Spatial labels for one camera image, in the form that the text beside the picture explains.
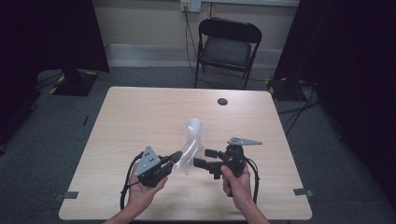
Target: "table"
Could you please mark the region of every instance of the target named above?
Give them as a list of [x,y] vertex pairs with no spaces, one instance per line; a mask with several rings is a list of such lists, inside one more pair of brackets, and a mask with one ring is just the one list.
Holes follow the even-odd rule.
[[[219,105],[225,98],[227,105]],[[120,191],[132,159],[146,146],[166,156],[180,150],[187,120],[203,122],[205,148],[224,151],[233,136],[263,141],[244,146],[259,167],[258,206],[267,218],[304,220],[312,216],[290,148],[266,91],[163,88],[110,88],[68,191],[61,219],[108,219],[120,211]],[[222,180],[193,168],[190,175],[173,170],[142,220],[242,220]]]

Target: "chair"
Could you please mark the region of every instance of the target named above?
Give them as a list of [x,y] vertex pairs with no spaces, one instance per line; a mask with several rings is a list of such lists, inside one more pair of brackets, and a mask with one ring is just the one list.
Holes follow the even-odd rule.
[[257,48],[262,42],[262,32],[248,22],[209,18],[199,25],[198,58],[195,69],[194,88],[198,84],[199,64],[243,72],[244,90]]

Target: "wall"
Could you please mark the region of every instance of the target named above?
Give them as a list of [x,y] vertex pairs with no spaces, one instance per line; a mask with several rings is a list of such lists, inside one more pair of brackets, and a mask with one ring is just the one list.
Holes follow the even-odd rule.
[[[93,0],[93,4],[106,44],[129,44],[143,49],[150,46],[149,50],[166,46],[179,48],[180,53],[186,54],[183,49],[186,46],[186,17],[179,10],[179,1]],[[198,25],[210,17],[211,8],[212,16],[257,25],[263,33],[257,64],[277,64],[296,7],[203,2],[200,13],[188,14],[195,45],[198,43]],[[188,39],[191,48],[190,34]]]

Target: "electrical outlet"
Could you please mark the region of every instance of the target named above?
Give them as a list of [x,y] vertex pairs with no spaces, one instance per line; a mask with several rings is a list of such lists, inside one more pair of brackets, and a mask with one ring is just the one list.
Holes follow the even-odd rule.
[[191,12],[201,12],[201,1],[191,0],[190,11]]
[[180,0],[180,11],[190,11],[191,0]]
[[180,0],[180,11],[201,12],[201,1]]

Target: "black equipment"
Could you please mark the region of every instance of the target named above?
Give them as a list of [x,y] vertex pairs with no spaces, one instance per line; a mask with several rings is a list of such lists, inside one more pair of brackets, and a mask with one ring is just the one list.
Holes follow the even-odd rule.
[[[141,183],[143,186],[155,188],[164,177],[172,173],[173,165],[180,160],[182,155],[181,151],[177,151],[170,156],[157,156],[151,147],[146,147],[145,151],[139,153],[129,166],[120,196],[120,209],[122,210],[125,207],[124,200],[129,187]],[[141,161],[133,175],[137,176],[139,181],[129,184],[129,177],[137,160]]]
[[222,165],[226,165],[233,171],[233,174],[236,177],[239,177],[245,169],[246,163],[251,167],[253,173],[255,175],[255,185],[253,192],[253,202],[257,202],[257,194],[259,191],[259,171],[256,163],[246,158],[244,155],[244,149],[242,145],[261,145],[261,142],[251,141],[247,139],[241,139],[233,137],[231,138],[226,147],[225,152],[216,151],[213,149],[206,149],[205,156],[210,158],[219,158],[221,161],[205,161],[202,159],[194,158],[193,165],[198,168],[206,169],[210,174],[213,175],[214,179],[220,179],[222,172],[220,167]]

